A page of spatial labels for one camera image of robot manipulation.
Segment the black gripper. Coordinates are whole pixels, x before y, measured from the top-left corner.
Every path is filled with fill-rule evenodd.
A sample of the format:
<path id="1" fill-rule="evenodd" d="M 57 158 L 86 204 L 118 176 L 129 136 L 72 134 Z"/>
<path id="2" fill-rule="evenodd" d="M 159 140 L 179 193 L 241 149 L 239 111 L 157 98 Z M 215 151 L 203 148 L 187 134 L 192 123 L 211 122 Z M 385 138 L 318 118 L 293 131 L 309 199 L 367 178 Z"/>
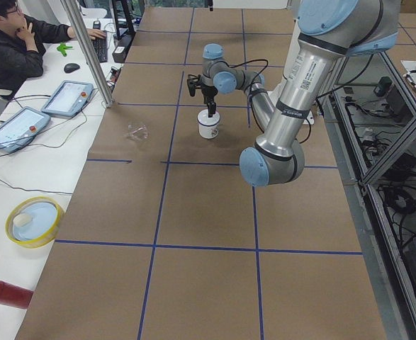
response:
<path id="1" fill-rule="evenodd" d="M 216 113 L 215 97 L 218 94 L 218 90 L 214 86 L 208 86 L 201 84 L 201 93 L 203 94 L 203 102 L 207 103 L 209 117 L 212 118 Z"/>

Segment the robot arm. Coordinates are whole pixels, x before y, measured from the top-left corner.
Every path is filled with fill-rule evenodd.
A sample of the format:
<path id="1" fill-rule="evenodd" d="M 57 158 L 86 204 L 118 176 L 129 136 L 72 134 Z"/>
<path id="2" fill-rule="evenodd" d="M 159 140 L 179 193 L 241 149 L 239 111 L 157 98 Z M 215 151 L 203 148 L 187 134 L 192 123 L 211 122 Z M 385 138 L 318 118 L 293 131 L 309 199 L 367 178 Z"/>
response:
<path id="1" fill-rule="evenodd" d="M 256 72 L 231 67 L 218 44 L 204 47 L 200 83 L 208 110 L 215 111 L 217 93 L 243 91 L 264 131 L 240 155 L 240 172 L 248 184 L 288 183 L 300 176 L 305 157 L 296 136 L 332 64 L 341 57 L 392 48 L 399 14 L 399 1 L 302 1 L 297 15 L 300 49 L 276 101 Z"/>

